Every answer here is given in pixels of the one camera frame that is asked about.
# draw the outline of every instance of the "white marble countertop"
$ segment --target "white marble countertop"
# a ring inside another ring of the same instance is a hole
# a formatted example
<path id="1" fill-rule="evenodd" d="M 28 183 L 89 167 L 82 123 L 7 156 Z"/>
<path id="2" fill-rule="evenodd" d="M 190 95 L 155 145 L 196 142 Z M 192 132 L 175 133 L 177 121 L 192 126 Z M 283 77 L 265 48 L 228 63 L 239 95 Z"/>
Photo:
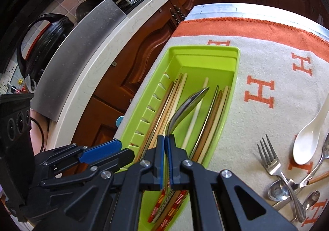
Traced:
<path id="1" fill-rule="evenodd" d="M 47 149 L 71 143 L 82 113 L 107 69 L 137 30 L 167 1 L 144 0 L 96 50 L 72 88 L 58 122 L 50 123 Z"/>

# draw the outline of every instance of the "fork tine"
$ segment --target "fork tine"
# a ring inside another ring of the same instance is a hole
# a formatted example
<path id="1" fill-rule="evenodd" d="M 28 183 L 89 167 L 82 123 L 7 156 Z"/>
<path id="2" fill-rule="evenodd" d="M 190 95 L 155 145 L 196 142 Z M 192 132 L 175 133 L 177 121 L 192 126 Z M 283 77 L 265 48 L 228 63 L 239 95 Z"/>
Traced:
<path id="1" fill-rule="evenodd" d="M 265 166 L 267 166 L 267 164 L 266 164 L 266 161 L 265 161 L 264 156 L 262 154 L 261 148 L 259 147 L 259 144 L 257 144 L 257 147 L 258 147 L 259 155 L 261 156 L 261 159 L 262 159 L 262 162 L 263 162 L 262 164 L 265 167 Z"/>
<path id="2" fill-rule="evenodd" d="M 269 137 L 266 135 L 266 139 L 267 139 L 267 141 L 268 141 L 268 143 L 269 143 L 269 147 L 270 147 L 270 149 L 271 149 L 271 151 L 272 151 L 272 154 L 273 154 L 273 157 L 274 157 L 274 159 L 277 159 L 278 158 L 278 156 L 276 155 L 276 153 L 275 153 L 275 151 L 274 151 L 274 148 L 272 147 L 272 144 L 271 144 L 271 142 L 270 142 L 270 140 L 269 140 Z"/>
<path id="3" fill-rule="evenodd" d="M 270 152 L 270 150 L 269 150 L 267 144 L 265 143 L 264 137 L 262 137 L 262 139 L 263 139 L 264 145 L 265 145 L 265 147 L 266 147 L 266 150 L 267 150 L 267 152 L 268 152 L 268 154 L 269 154 L 269 159 L 270 159 L 270 161 L 272 162 L 272 161 L 274 160 L 274 157 L 272 157 L 272 154 L 271 154 L 271 152 Z"/>
<path id="4" fill-rule="evenodd" d="M 267 153 L 266 153 L 266 150 L 265 150 L 265 148 L 264 148 L 264 145 L 263 145 L 262 141 L 259 140 L 259 142 L 261 143 L 262 150 L 263 150 L 263 154 L 264 154 L 264 158 L 265 158 L 265 160 L 266 160 L 265 164 L 266 164 L 266 165 L 269 165 L 269 164 L 271 163 L 271 161 L 269 160 L 269 157 L 267 156 Z"/>

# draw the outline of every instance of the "tiled wall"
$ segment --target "tiled wall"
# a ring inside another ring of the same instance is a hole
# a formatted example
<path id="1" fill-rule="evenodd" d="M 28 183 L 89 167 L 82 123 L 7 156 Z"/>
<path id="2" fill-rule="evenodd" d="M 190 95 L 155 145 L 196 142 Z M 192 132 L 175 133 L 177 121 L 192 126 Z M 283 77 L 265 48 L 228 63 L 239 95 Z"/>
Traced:
<path id="1" fill-rule="evenodd" d="M 74 25 L 77 24 L 77 21 L 75 19 L 75 10 L 77 7 L 86 0 L 54 0 L 44 11 L 41 15 L 46 13 L 59 13 L 68 16 L 68 18 L 74 23 Z M 22 55 L 25 58 L 27 55 L 27 52 L 29 51 L 31 44 L 35 40 L 35 38 L 38 36 L 38 34 L 47 26 L 49 22 L 48 21 L 42 21 L 36 23 L 30 31 L 25 36 L 23 43 L 22 43 Z M 17 63 L 16 59 L 16 53 L 13 55 L 12 60 Z M 16 67 L 15 72 L 11 78 L 10 83 L 14 85 L 15 87 L 21 89 L 22 87 L 18 84 L 18 81 L 22 79 L 22 75 L 20 74 L 19 68 Z M 0 94 L 5 94 L 5 88 L 0 84 Z"/>

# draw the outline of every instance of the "blue round object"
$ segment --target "blue round object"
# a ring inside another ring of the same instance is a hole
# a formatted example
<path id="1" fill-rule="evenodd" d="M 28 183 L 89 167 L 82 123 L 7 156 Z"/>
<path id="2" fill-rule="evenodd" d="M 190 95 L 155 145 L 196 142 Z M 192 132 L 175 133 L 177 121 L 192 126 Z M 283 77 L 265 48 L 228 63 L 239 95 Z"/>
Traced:
<path id="1" fill-rule="evenodd" d="M 123 116 L 120 116 L 119 118 L 116 119 L 116 126 L 119 127 L 120 123 L 123 120 Z"/>

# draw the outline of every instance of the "black kettle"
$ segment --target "black kettle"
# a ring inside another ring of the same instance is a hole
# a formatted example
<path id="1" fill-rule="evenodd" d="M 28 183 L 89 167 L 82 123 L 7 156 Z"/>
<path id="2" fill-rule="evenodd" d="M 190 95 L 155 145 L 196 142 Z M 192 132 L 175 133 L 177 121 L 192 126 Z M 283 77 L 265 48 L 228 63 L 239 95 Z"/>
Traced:
<path id="1" fill-rule="evenodd" d="M 50 23 L 38 35 L 24 59 L 21 50 L 24 37 L 34 24 L 44 20 Z M 50 59 L 73 27 L 73 22 L 67 16 L 55 13 L 41 15 L 31 22 L 24 31 L 16 50 L 17 64 L 22 76 L 26 78 L 30 75 L 31 79 L 38 83 Z"/>

